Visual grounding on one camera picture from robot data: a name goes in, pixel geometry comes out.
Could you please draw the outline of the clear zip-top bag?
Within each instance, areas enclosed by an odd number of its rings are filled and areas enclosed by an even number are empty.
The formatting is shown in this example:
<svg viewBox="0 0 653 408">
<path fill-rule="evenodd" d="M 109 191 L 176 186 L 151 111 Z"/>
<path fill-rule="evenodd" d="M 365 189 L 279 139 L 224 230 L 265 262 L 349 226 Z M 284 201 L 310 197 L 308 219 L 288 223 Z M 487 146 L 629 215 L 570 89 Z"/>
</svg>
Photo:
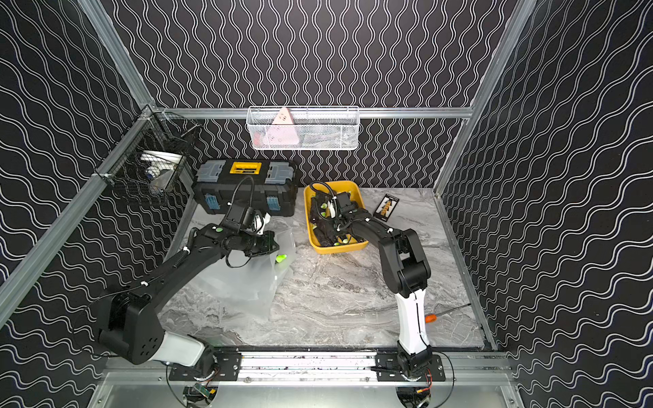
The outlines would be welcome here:
<svg viewBox="0 0 653 408">
<path fill-rule="evenodd" d="M 296 260 L 296 243 L 290 227 L 283 227 L 275 233 L 280 249 L 270 255 L 253 258 L 239 269 L 231 269 L 223 304 L 232 311 L 248 314 L 260 321 L 270 319 L 271 307 L 277 290 L 290 273 L 290 266 Z M 286 254 L 288 260 L 278 265 L 275 257 Z"/>
</svg>

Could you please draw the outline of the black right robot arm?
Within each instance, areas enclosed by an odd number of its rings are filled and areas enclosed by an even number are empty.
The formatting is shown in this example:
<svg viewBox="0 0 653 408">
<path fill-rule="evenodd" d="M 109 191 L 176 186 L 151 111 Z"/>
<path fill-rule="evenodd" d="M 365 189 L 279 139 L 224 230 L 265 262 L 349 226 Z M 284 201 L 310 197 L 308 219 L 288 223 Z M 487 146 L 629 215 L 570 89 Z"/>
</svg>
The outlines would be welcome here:
<svg viewBox="0 0 653 408">
<path fill-rule="evenodd" d="M 418 233 L 388 226 L 353 202 L 347 192 L 313 192 L 309 222 L 316 225 L 315 232 L 319 231 L 332 244 L 340 243 L 346 236 L 361 238 L 379 251 L 381 274 L 396 297 L 399 314 L 399 372 L 411 380 L 422 377 L 433 355 L 424 312 L 431 268 Z"/>
</svg>

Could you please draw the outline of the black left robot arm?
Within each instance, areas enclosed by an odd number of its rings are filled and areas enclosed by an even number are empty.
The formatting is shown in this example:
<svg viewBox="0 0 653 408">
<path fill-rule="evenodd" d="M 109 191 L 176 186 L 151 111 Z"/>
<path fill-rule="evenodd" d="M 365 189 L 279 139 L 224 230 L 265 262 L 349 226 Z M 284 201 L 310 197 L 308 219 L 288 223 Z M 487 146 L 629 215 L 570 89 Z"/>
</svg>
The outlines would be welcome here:
<svg viewBox="0 0 653 408">
<path fill-rule="evenodd" d="M 257 235 L 217 224 L 193 228 L 183 249 L 150 275 L 95 301 L 95 342 L 134 365 L 154 360 L 208 370 L 213 347 L 164 330 L 158 314 L 187 283 L 231 252 L 258 258 L 278 249 L 273 231 Z"/>
</svg>

